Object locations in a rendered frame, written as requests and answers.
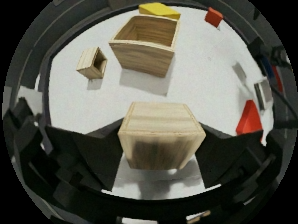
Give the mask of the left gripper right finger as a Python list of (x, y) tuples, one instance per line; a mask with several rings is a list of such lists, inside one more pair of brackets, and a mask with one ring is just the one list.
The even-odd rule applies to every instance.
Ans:
[(245, 148), (260, 141), (264, 134), (264, 129), (259, 129), (232, 136), (201, 122), (199, 124), (206, 136), (194, 154), (205, 189), (219, 185), (219, 179), (233, 166)]

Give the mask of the yellow rectangular block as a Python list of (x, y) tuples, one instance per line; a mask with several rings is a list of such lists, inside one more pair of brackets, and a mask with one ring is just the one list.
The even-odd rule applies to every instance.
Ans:
[(160, 3), (139, 5), (139, 14), (167, 17), (179, 21), (180, 13)]

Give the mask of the white open tray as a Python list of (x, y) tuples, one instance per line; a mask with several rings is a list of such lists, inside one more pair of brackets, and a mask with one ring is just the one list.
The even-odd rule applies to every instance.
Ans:
[[(272, 97), (268, 79), (266, 76), (264, 78), (262, 78), (262, 80), (259, 79), (259, 82), (256, 81), (256, 83), (254, 83), (254, 85), (255, 85), (257, 95), (259, 98), (261, 110), (266, 111), (267, 109), (272, 108), (273, 97)], [(263, 98), (264, 98), (264, 100), (263, 100)]]

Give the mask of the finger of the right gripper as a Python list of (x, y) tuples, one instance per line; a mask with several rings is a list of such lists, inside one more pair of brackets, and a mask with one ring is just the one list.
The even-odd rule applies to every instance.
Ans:
[(258, 16), (260, 15), (260, 13), (261, 12), (255, 7), (255, 9), (254, 9), (254, 16), (253, 16), (253, 20), (254, 21), (258, 18)]
[(281, 46), (277, 46), (277, 47), (275, 48), (275, 50), (284, 50), (284, 47), (283, 47), (283, 45), (281, 45)]

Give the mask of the orange cube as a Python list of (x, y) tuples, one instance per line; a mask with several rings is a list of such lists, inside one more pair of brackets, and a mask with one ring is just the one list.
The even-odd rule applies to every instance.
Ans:
[[(217, 15), (217, 13), (218, 13), (218, 15)], [(215, 11), (212, 8), (209, 8), (208, 15), (206, 15), (204, 18), (204, 21), (210, 23), (211, 25), (215, 26), (216, 28), (219, 26), (219, 24), (221, 23), (222, 20), (223, 20), (222, 14), (220, 14), (219, 12)]]

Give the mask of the red flat rectangular block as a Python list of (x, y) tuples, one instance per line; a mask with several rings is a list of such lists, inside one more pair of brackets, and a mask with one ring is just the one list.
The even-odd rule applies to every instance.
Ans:
[(239, 123), (235, 129), (237, 135), (263, 129), (261, 119), (253, 101), (247, 100)]

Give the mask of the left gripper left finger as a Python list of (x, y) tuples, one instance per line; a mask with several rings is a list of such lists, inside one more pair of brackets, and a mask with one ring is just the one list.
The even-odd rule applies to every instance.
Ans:
[(86, 134), (51, 125), (44, 129), (53, 148), (80, 159), (102, 190), (112, 192), (124, 152), (118, 136), (123, 119)]

